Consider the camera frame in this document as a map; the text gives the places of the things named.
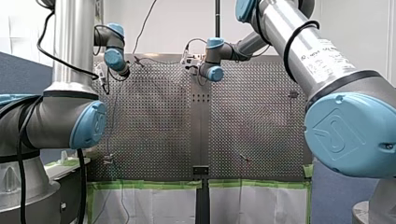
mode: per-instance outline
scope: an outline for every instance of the metal pole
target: metal pole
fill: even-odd
[[[216,0],[216,37],[220,37],[220,0]]]
[[[93,68],[94,0],[57,0],[55,5],[54,56],[91,71]],[[46,91],[95,94],[92,77],[54,62],[52,85]]]

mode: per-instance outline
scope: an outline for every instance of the green tape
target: green tape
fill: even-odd
[[[153,182],[143,180],[116,180],[108,182],[91,182],[89,188],[99,189],[200,189],[201,181]]]
[[[53,166],[58,164],[57,161],[53,161],[51,163],[48,163],[46,166]],[[75,166],[75,165],[79,165],[79,161],[78,160],[70,160],[70,161],[64,161],[63,164],[59,164],[60,166]]]
[[[309,184],[306,194],[306,224],[311,223],[311,209],[312,209],[312,184]]]
[[[277,182],[265,180],[209,180],[209,187],[212,189],[237,188],[242,186],[262,187],[273,189],[308,189],[310,182]]]
[[[305,178],[312,178],[312,175],[314,173],[314,164],[307,164],[304,165],[304,174]]]
[[[103,182],[88,183],[87,192],[87,215],[88,223],[93,222],[93,203],[94,192],[103,189],[200,189],[202,187],[201,181],[181,181],[181,182],[153,182],[143,180],[116,180]]]
[[[46,164],[45,166],[53,166],[53,165],[56,165],[56,164],[58,164],[58,162],[53,161],[53,162],[50,162],[50,163]]]
[[[88,223],[92,224],[92,222],[93,222],[93,188],[87,189],[87,216],[88,216]]]

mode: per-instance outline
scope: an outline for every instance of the metal pegboard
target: metal pegboard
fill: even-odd
[[[89,169],[92,181],[192,179],[191,78],[178,64],[141,63],[125,82],[111,80],[109,96],[96,84],[108,120]],[[104,164],[109,154],[114,163]]]
[[[147,66],[136,65],[126,82],[111,82],[110,96],[96,83],[108,123],[90,180],[188,180],[200,163],[209,164],[210,178],[304,179],[303,164],[311,162],[304,146],[305,98],[279,57],[224,62],[224,80],[205,87],[178,64],[141,63]],[[293,91],[297,98],[290,97]],[[205,103],[198,97],[203,93]],[[104,165],[109,154],[114,164]]]
[[[224,79],[211,92],[210,178],[304,179],[303,164],[311,160],[304,146],[305,98],[282,61],[262,56],[223,68]]]

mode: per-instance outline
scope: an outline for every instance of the white wall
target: white wall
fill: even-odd
[[[236,42],[253,29],[235,17],[236,0],[221,1],[221,37]],[[149,12],[152,0],[105,0],[105,23],[118,22],[126,34],[126,52],[133,52],[134,42]],[[159,0],[151,12],[140,38],[137,53],[181,53],[195,37],[215,35],[215,0]],[[191,44],[191,52],[204,53],[205,45]]]
[[[252,28],[234,15],[236,0],[221,1],[221,35],[229,42],[248,35]],[[125,28],[126,52],[132,52],[151,0],[105,0],[105,22]],[[34,0],[0,0],[0,51],[52,65],[35,43],[48,11]],[[188,40],[207,39],[215,33],[214,0],[158,0],[140,39],[139,53],[181,53]],[[393,0],[317,0],[314,19],[329,38],[361,69],[374,69],[396,84],[396,34]],[[52,52],[53,19],[43,47]],[[205,46],[191,45],[194,53]]]
[[[33,62],[52,66],[52,59],[38,51],[44,20],[50,11],[40,7],[35,0],[0,0],[0,51]],[[54,17],[49,20],[41,47],[53,52]]]
[[[394,0],[321,0],[321,26],[359,69],[374,69],[396,83],[392,64]]]

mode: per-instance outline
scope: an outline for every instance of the blue joint cap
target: blue joint cap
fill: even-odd
[[[355,177],[396,176],[396,109],[372,96],[333,93],[305,117],[312,153],[337,173]]]
[[[213,66],[207,70],[206,76],[210,81],[219,82],[224,78],[224,70],[220,66]]]
[[[28,96],[33,96],[33,94],[0,94],[0,105],[6,105]]]
[[[256,0],[237,0],[235,7],[236,19],[241,22],[248,22],[255,3]]]
[[[215,49],[224,45],[224,39],[219,37],[210,37],[207,39],[206,48]]]
[[[94,101],[82,111],[70,135],[70,148],[96,146],[106,127],[106,106]]]
[[[107,49],[105,52],[105,62],[107,66],[116,72],[120,72],[125,68],[125,60],[121,49]]]
[[[119,25],[117,23],[109,23],[107,26],[110,27],[111,29],[117,31],[117,33],[119,33],[120,35],[125,36],[121,25]]]

